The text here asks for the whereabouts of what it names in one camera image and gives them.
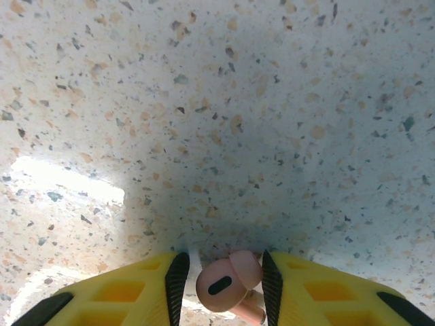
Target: white floor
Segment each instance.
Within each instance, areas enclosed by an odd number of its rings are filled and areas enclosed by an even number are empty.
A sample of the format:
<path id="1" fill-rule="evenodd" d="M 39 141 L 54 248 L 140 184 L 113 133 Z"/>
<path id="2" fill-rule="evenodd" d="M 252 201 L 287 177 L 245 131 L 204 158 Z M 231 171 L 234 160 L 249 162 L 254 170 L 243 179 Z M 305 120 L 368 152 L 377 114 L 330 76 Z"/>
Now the white floor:
<path id="1" fill-rule="evenodd" d="M 434 12 L 5 3 L 2 324 L 66 283 L 192 248 L 291 252 L 435 317 Z M 192 307 L 184 325 L 209 322 Z"/>

